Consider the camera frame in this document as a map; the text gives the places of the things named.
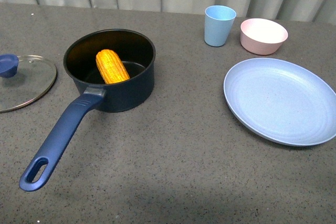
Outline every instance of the blue lid knob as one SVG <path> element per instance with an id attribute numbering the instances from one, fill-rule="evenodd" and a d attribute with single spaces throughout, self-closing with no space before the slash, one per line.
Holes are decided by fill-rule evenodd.
<path id="1" fill-rule="evenodd" d="M 17 72 L 19 58 L 16 55 L 0 55 L 0 77 L 10 78 Z"/>

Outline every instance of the table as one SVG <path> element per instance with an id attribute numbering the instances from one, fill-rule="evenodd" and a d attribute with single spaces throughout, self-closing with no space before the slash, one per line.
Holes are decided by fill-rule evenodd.
<path id="1" fill-rule="evenodd" d="M 239 42 L 204 43 L 204 16 L 0 4 L 0 54 L 40 55 L 58 76 L 38 101 L 0 114 L 1 223 L 335 223 L 336 141 L 283 146 L 246 129 L 229 110 L 223 80 L 258 56 Z M 336 27 L 286 22 L 270 57 L 298 64 L 336 88 Z M 155 87 L 122 113 L 89 112 L 49 182 L 19 178 L 78 96 L 62 58 L 78 38 L 125 28 L 156 47 Z"/>

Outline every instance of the saucepan handle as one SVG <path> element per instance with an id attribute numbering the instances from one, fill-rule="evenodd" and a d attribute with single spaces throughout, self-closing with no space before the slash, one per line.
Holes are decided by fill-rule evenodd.
<path id="1" fill-rule="evenodd" d="M 96 108 L 103 98 L 104 90 L 88 87 L 82 95 L 69 104 L 22 174 L 19 182 L 22 190 L 36 191 L 48 182 L 81 120 L 86 113 Z M 43 166 L 41 176 L 34 181 Z"/>

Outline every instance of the saucepan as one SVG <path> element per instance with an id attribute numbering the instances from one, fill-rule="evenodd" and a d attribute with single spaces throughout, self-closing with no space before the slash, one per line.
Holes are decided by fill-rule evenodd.
<path id="1" fill-rule="evenodd" d="M 96 65 L 96 54 L 115 51 L 129 80 L 105 84 Z M 154 88 L 155 46 L 148 37 L 126 29 L 88 34 L 66 51 L 63 64 L 80 96 L 71 102 L 22 174 L 19 186 L 35 191 L 49 180 L 83 117 L 92 109 L 122 112 L 143 103 Z"/>

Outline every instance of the pot lid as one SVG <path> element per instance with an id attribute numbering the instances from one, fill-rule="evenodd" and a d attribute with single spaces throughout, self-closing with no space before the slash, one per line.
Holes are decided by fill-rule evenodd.
<path id="1" fill-rule="evenodd" d="M 54 84 L 57 70 L 37 55 L 0 55 L 0 113 L 16 110 L 42 97 Z"/>

